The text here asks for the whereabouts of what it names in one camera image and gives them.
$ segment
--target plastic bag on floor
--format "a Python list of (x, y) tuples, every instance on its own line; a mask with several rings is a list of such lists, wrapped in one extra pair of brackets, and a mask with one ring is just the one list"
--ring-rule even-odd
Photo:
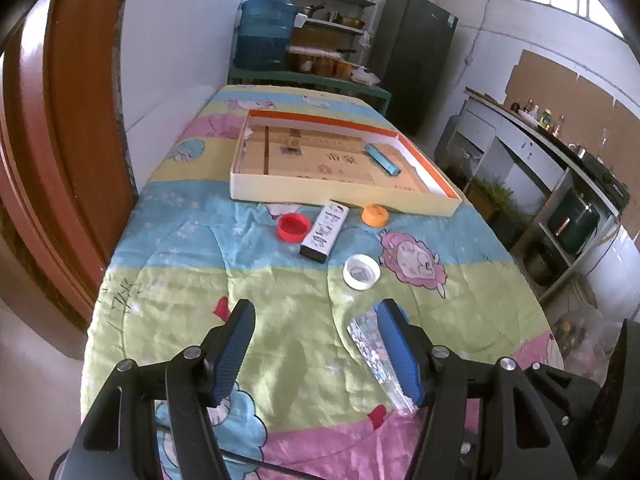
[(554, 332), (564, 370), (602, 386), (621, 328), (622, 323), (605, 319), (590, 305), (562, 316)]

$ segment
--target drawer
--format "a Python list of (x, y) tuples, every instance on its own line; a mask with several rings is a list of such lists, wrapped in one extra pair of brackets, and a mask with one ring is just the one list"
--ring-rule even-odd
[(564, 170), (531, 137), (508, 121), (498, 130), (498, 138), (520, 158), (536, 176), (553, 190)]
[(495, 137), (495, 128), (480, 117), (465, 110), (458, 125), (458, 132), (485, 152)]
[(492, 110), (487, 105), (479, 103), (475, 99), (471, 98), (466, 102), (465, 110), (471, 112), (477, 117), (480, 117), (485, 123), (492, 124), (496, 129), (498, 129), (502, 122), (506, 120), (495, 110)]

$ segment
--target table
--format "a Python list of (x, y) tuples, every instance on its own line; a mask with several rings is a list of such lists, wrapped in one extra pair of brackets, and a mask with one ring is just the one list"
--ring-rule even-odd
[(386, 114), (389, 101), (391, 101), (391, 92), (388, 92), (379, 86), (365, 86), (352, 81), (345, 81), (343, 79), (322, 77), (314, 74), (302, 74), (299, 72), (289, 72), (286, 70), (242, 70), (235, 67), (231, 67), (229, 69), (229, 84), (244, 84), (249, 81), (286, 81), (288, 83), (296, 83), (298, 85), (310, 85), (314, 88), (324, 87), (328, 89), (328, 91), (332, 91), (337, 94), (354, 94), (356, 97), (373, 97), (378, 102), (377, 106), (372, 106), (382, 116)]

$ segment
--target dark green refrigerator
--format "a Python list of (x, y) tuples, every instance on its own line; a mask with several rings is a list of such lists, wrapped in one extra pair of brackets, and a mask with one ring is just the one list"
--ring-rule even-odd
[(420, 129), (457, 24), (429, 0), (385, 3), (368, 65), (392, 94), (386, 118), (405, 135)]

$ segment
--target orange bottle cap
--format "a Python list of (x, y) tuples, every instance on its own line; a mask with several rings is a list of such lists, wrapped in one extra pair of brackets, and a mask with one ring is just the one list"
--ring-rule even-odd
[(389, 212), (377, 204), (371, 204), (363, 209), (362, 221), (369, 227), (381, 228), (389, 222)]

